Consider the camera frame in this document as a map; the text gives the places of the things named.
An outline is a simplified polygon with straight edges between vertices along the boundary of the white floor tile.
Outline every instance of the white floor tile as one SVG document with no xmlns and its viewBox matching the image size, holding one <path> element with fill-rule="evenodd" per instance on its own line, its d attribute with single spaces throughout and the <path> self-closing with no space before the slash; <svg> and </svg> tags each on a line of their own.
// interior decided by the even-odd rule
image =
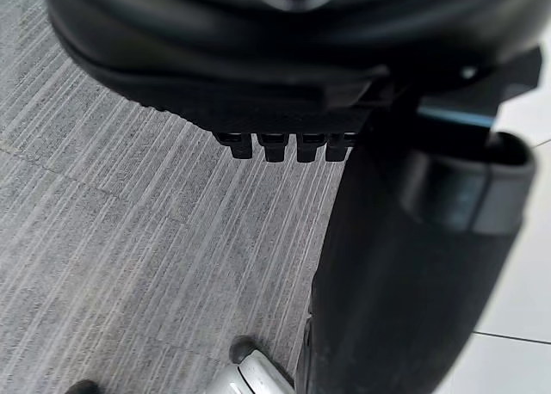
<svg viewBox="0 0 551 394">
<path fill-rule="evenodd" d="M 496 127 L 526 138 L 531 145 L 551 139 L 551 28 L 542 37 L 546 59 L 539 89 L 505 103 Z"/>
<path fill-rule="evenodd" d="M 523 232 L 478 330 L 551 342 L 551 143 L 535 152 L 539 176 Z"/>
<path fill-rule="evenodd" d="M 549 394 L 551 346 L 473 336 L 437 394 Z"/>
</svg>

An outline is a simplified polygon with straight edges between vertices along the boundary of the gray carpet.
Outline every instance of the gray carpet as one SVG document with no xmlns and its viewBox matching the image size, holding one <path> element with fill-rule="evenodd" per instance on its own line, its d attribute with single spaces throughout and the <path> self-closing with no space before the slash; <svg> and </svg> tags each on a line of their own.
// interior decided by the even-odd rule
<svg viewBox="0 0 551 394">
<path fill-rule="evenodd" d="M 0 392 L 200 393 L 233 336 L 293 372 L 341 164 L 236 161 L 0 0 Z"/>
</svg>

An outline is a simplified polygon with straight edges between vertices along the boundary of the striped carpet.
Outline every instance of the striped carpet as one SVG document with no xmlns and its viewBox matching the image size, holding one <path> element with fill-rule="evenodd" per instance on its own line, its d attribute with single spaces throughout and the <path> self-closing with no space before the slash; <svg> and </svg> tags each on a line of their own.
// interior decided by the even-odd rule
<svg viewBox="0 0 551 394">
<path fill-rule="evenodd" d="M 233 336 L 290 372 L 342 164 L 236 161 L 0 0 L 0 392 L 200 393 Z"/>
</svg>

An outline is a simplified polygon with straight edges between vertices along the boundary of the floor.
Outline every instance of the floor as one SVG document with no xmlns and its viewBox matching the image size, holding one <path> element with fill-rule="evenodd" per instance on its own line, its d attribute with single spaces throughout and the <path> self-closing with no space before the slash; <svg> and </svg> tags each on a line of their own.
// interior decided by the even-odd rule
<svg viewBox="0 0 551 394">
<path fill-rule="evenodd" d="M 549 89 L 503 108 L 499 126 L 535 147 L 541 176 L 438 394 L 551 392 Z M 86 377 L 108 394 L 201 393 L 238 334 L 292 372 L 342 168 L 234 161 L 86 77 L 41 0 L 0 0 L 0 392 Z"/>
</svg>

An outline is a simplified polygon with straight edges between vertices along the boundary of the black plastic housing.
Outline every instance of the black plastic housing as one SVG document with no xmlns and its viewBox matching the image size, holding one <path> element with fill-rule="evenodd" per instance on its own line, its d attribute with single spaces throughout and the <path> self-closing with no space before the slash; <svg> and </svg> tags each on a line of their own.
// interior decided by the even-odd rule
<svg viewBox="0 0 551 394">
<path fill-rule="evenodd" d="M 325 235 L 298 394 L 432 393 L 479 320 L 535 173 L 503 133 L 462 159 L 366 132 Z"/>
</svg>

